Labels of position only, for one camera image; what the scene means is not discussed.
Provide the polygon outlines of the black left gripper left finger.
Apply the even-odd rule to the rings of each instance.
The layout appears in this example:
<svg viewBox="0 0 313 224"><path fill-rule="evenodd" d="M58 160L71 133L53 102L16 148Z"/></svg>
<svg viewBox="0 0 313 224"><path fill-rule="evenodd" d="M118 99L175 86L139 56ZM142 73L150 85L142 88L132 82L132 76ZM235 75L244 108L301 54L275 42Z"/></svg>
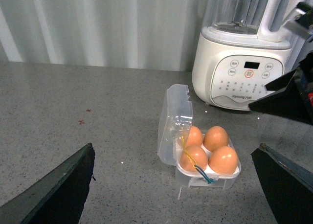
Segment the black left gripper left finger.
<svg viewBox="0 0 313 224"><path fill-rule="evenodd" d="M2 224L77 224L93 177L95 150L86 144L0 208Z"/></svg>

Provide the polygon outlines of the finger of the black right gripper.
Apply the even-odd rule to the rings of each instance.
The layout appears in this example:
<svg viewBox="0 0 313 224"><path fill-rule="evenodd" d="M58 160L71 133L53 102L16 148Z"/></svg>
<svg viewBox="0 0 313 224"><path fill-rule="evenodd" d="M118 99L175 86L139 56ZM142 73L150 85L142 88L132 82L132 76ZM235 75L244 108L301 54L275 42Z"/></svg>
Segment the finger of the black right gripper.
<svg viewBox="0 0 313 224"><path fill-rule="evenodd" d="M311 224L313 174L264 143L251 156L276 221L279 224Z"/></svg>

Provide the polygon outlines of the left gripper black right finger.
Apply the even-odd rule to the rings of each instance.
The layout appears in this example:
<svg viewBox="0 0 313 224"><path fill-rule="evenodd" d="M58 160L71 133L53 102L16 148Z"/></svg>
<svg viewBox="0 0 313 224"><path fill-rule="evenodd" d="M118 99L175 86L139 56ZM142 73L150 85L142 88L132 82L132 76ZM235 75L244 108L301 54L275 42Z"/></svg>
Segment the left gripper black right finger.
<svg viewBox="0 0 313 224"><path fill-rule="evenodd" d="M298 68L287 85L250 103L252 111L313 123L313 72Z"/></svg>

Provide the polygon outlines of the silver black second gripper body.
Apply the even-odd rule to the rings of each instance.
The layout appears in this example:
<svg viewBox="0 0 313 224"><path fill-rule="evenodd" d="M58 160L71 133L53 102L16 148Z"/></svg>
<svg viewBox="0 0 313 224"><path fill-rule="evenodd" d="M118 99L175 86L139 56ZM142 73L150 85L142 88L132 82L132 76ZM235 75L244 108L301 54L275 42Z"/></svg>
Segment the silver black second gripper body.
<svg viewBox="0 0 313 224"><path fill-rule="evenodd" d="M312 42L313 7L304 1L299 2L283 20L282 26L307 42Z"/></svg>

